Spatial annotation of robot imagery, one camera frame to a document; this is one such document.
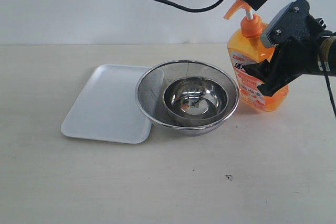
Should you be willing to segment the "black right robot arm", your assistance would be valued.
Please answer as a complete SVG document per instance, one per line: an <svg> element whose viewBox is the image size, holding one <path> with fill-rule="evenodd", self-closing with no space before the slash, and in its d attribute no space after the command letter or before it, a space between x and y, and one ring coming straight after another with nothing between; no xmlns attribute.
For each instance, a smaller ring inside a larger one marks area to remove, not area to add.
<svg viewBox="0 0 336 224"><path fill-rule="evenodd" d="M306 15L295 24L278 22L267 36L275 43L270 60L245 65L250 76L260 80L258 90L271 97L303 74L335 76L335 33L323 18Z"/></svg>

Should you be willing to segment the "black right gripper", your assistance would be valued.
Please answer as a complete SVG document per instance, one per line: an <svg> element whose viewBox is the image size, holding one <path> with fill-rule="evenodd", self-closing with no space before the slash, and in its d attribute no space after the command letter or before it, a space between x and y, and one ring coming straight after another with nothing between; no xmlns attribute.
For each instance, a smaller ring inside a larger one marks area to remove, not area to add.
<svg viewBox="0 0 336 224"><path fill-rule="evenodd" d="M261 81L258 90L271 97L303 74L331 76L331 31L323 18L283 15L262 34L265 47L274 47L269 60L245 65Z"/></svg>

